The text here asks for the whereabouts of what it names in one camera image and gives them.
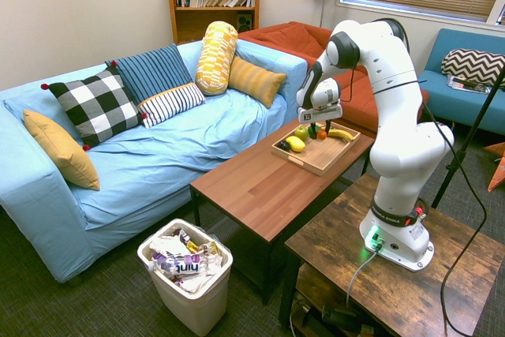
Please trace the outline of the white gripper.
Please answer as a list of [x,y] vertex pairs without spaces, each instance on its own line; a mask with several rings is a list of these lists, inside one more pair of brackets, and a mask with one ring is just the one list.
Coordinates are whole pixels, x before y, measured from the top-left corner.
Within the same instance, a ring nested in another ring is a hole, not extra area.
[[331,129],[331,120],[342,117],[342,106],[340,104],[330,105],[322,110],[310,109],[306,110],[302,107],[297,109],[298,121],[301,124],[310,124],[309,136],[312,139],[317,138],[319,126],[315,122],[325,122],[325,132],[329,133]]

